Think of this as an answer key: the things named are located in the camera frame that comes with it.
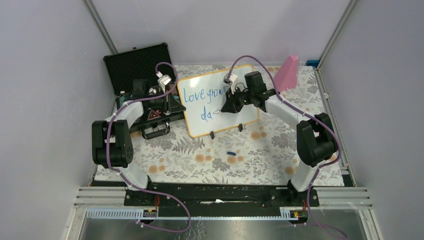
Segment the yellow framed whiteboard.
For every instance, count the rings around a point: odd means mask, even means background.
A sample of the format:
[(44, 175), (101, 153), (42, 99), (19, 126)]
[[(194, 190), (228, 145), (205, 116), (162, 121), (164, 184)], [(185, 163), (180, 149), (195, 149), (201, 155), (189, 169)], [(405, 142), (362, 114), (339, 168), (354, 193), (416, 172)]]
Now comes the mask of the yellow framed whiteboard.
[(178, 81), (177, 89), (188, 134), (192, 138), (209, 135), (246, 125), (258, 120), (259, 110), (253, 105), (244, 106), (239, 113), (218, 113), (226, 101), (230, 86), (223, 82), (230, 70), (223, 69), (186, 77)]

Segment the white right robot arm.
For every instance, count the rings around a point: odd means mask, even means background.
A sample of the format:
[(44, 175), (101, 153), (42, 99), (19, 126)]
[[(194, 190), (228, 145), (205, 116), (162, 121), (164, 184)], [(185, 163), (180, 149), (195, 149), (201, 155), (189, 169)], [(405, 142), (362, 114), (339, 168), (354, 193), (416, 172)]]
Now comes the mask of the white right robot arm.
[(226, 74), (223, 81), (230, 86), (225, 93), (221, 113), (238, 114), (244, 106), (253, 105), (271, 114), (296, 132), (296, 151), (300, 158), (297, 172), (287, 184), (287, 201), (293, 206), (306, 199), (306, 190), (315, 180), (320, 166), (328, 163), (339, 150), (333, 126), (326, 113), (310, 115), (284, 99), (275, 89), (268, 89), (259, 71), (245, 74), (244, 88), (238, 87), (238, 76)]

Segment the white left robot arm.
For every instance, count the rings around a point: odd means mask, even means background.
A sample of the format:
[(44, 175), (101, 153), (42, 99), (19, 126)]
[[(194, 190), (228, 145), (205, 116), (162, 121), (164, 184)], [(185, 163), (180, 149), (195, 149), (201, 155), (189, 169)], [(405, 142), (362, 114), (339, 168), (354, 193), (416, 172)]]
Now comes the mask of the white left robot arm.
[(116, 111), (91, 125), (93, 162), (121, 177), (137, 191), (135, 197), (144, 206), (154, 202), (155, 192), (147, 187), (147, 173), (133, 161), (131, 134), (139, 133), (146, 140), (167, 135), (170, 122), (181, 120), (186, 109), (175, 99), (175, 90), (176, 83), (168, 75), (160, 77), (157, 85), (135, 79), (132, 91), (122, 91), (117, 98)]

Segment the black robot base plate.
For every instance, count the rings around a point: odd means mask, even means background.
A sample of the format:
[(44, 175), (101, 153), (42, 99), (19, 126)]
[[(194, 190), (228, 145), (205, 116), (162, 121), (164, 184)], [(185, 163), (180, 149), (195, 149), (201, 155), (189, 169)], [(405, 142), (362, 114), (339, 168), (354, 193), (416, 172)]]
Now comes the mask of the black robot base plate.
[(149, 182), (149, 192), (127, 189), (124, 205), (152, 207), (159, 217), (277, 217), (280, 209), (320, 205), (315, 189), (293, 187)]

